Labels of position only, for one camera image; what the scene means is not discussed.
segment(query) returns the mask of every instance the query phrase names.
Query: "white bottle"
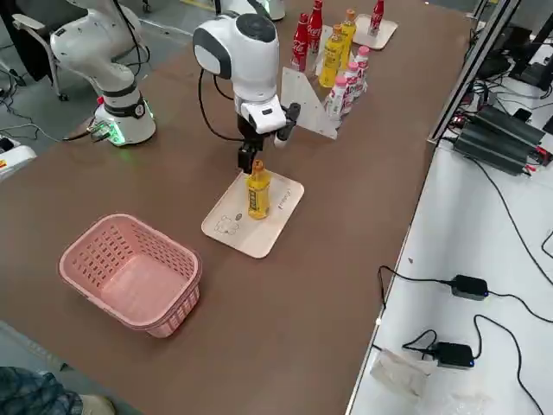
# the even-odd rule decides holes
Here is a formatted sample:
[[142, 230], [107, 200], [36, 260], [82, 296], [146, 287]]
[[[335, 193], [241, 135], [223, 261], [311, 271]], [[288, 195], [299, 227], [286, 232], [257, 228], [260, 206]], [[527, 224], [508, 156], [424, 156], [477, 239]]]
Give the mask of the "white bottle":
[[344, 98], [346, 96], [347, 80], [343, 75], [338, 75], [334, 86], [325, 100], [325, 110], [328, 118], [334, 122], [340, 122]]
[[359, 78], [359, 64], [357, 62], [349, 62], [347, 64], [346, 71], [346, 97], [344, 98], [344, 108], [342, 114], [349, 114], [353, 107], [353, 100], [355, 99], [355, 87], [357, 86]]
[[353, 93], [355, 98], [360, 97], [361, 94], [366, 91], [366, 69], [369, 63], [369, 51], [370, 49], [367, 46], [362, 46], [357, 51], [357, 56], [355, 56], [354, 61], [359, 65], [357, 85]]

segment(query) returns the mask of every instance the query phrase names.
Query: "bottle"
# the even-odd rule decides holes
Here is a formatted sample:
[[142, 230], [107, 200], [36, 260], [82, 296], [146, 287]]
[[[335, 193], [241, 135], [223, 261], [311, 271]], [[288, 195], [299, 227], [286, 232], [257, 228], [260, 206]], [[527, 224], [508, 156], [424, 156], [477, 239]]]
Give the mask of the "bottle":
[[253, 168], [246, 181], [248, 188], [248, 215], [253, 219], [264, 219], [269, 215], [270, 173], [261, 160], [253, 162]]
[[369, 64], [369, 51], [367, 46], [362, 46], [357, 51], [355, 56], [355, 62], [359, 65], [359, 71], [357, 72], [357, 84], [353, 90], [354, 98], [358, 98], [366, 90], [366, 69]]
[[343, 43], [342, 26], [341, 24], [335, 24], [332, 36], [330, 36], [325, 45], [325, 57], [322, 62], [321, 75], [319, 76], [319, 83], [325, 88], [332, 88], [334, 85], [338, 69], [340, 69]]
[[322, 0], [315, 0], [308, 22], [309, 53], [315, 58], [319, 54], [322, 34]]
[[353, 107], [353, 99], [355, 98], [355, 86], [357, 85], [357, 78], [359, 72], [359, 64], [357, 62], [349, 62], [347, 64], [346, 71], [346, 95], [344, 96], [344, 106], [342, 108], [342, 114], [349, 114]]
[[308, 58], [308, 15], [300, 14], [300, 22], [297, 23], [296, 34], [294, 35], [294, 50], [292, 55], [292, 69], [298, 72], [305, 72]]
[[380, 29], [380, 22], [382, 22], [382, 16], [384, 15], [384, 0], [378, 0], [371, 16], [371, 35], [376, 36]]
[[347, 10], [347, 19], [342, 23], [342, 34], [344, 36], [344, 50], [342, 51], [341, 66], [342, 69], [347, 69], [349, 63], [349, 54], [352, 50], [353, 36], [355, 35], [355, 10]]
[[330, 94], [325, 101], [325, 111], [328, 118], [334, 122], [340, 122], [344, 97], [346, 95], [347, 80], [344, 75], [338, 75]]

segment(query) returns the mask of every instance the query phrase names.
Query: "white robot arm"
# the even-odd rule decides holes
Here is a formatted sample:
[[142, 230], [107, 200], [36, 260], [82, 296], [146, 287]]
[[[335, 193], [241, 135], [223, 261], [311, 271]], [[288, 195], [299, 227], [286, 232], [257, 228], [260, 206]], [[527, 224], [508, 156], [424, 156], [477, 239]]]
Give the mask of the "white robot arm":
[[239, 15], [258, 13], [273, 22], [282, 20], [286, 16], [283, 0], [215, 0], [215, 11], [218, 15], [224, 11]]
[[95, 113], [115, 145], [135, 144], [155, 130], [151, 112], [137, 88], [134, 73], [113, 59], [142, 44], [137, 16], [118, 0], [67, 0], [88, 15], [58, 29], [50, 39], [63, 67], [90, 80], [102, 95]]
[[[275, 25], [259, 14], [226, 12], [201, 24], [194, 31], [193, 45], [202, 71], [232, 82], [238, 129], [244, 137], [238, 166], [251, 173], [264, 138], [274, 134], [275, 145], [283, 147], [301, 108], [293, 104], [283, 109], [277, 96], [279, 43]], [[199, 99], [201, 104], [201, 79]]]

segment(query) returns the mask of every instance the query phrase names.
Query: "table surface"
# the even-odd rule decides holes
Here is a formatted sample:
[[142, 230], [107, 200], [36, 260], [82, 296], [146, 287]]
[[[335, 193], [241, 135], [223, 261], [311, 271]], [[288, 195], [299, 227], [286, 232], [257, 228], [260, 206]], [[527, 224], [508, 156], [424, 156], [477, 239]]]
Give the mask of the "table surface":
[[[277, 24], [283, 64], [311, 3], [289, 2]], [[325, 22], [345, 8], [325, 3]], [[462, 14], [418, 0], [388, 2], [386, 18], [399, 29], [372, 54], [369, 92], [338, 140], [298, 129], [285, 151], [268, 145], [262, 155], [306, 189], [266, 259], [200, 230], [237, 174], [236, 145], [204, 126], [187, 48], [142, 83], [157, 117], [153, 139], [122, 149], [56, 144], [0, 185], [0, 317], [145, 413], [344, 412], [380, 309], [373, 275], [402, 245], [428, 171], [426, 139], [469, 29]], [[215, 128], [238, 134], [232, 103], [207, 80], [204, 91]], [[168, 339], [128, 330], [58, 277], [64, 249], [114, 212], [203, 259], [200, 303]]]
[[[533, 61], [543, 62], [552, 51], [551, 46], [542, 46]], [[501, 85], [492, 86], [492, 91], [499, 93], [510, 114], [518, 108], [534, 109], [530, 124], [536, 128], [542, 128], [553, 114], [553, 97], [540, 99], [544, 94], [540, 89], [508, 77], [501, 80]], [[550, 134], [542, 143], [553, 150]], [[440, 145], [397, 271], [411, 278], [451, 279], [458, 273], [484, 278], [490, 290], [522, 297], [540, 316], [553, 319], [548, 283], [521, 245], [497, 192], [473, 163], [452, 152], [451, 143]], [[489, 167], [486, 170], [500, 187], [532, 254], [545, 272], [553, 275], [553, 261], [541, 251], [543, 241], [553, 231], [553, 167], [539, 168], [531, 179]], [[553, 252], [553, 243], [545, 248]], [[479, 303], [451, 297], [448, 292], [449, 288], [437, 284], [394, 279], [387, 311], [375, 329], [374, 344], [418, 359], [419, 354], [405, 352], [401, 345], [425, 329], [435, 329], [442, 341], [469, 344], [476, 353], [473, 316], [484, 314], [517, 337], [523, 356], [522, 380], [543, 412], [553, 412], [547, 376], [553, 370], [547, 347], [553, 342], [549, 324], [538, 321], [513, 299], [490, 297]], [[486, 415], [537, 413], [517, 383], [517, 354], [511, 338], [488, 322], [479, 325], [484, 353], [475, 368], [468, 372], [439, 369], [418, 404], [399, 398], [370, 375], [378, 351], [369, 348], [351, 414], [361, 415], [375, 408], [382, 415], [440, 414], [444, 406], [454, 403], [451, 396], [455, 393], [487, 396], [482, 411]]]

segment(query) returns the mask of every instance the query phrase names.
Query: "brown table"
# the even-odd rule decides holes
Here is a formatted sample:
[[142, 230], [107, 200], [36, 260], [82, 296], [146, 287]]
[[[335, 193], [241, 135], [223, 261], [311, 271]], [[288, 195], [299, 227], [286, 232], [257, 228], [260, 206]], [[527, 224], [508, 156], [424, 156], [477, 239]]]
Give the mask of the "brown table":
[[[283, 62], [310, 4], [288, 2], [277, 25]], [[361, 4], [370, 13], [372, 2], [329, 0], [325, 22]], [[266, 259], [200, 230], [237, 173], [236, 144], [204, 126], [187, 48], [142, 84], [157, 116], [152, 140], [56, 144], [2, 183], [0, 318], [147, 414], [343, 413], [380, 309], [375, 271], [397, 258], [469, 29], [460, 13], [419, 0], [388, 1], [386, 17], [399, 29], [371, 55], [369, 92], [339, 139], [298, 130], [286, 150], [262, 155], [306, 189]], [[205, 104], [218, 130], [238, 134], [232, 103], [208, 80]], [[125, 328], [58, 277], [67, 245], [113, 212], [203, 258], [200, 303], [166, 340]]]

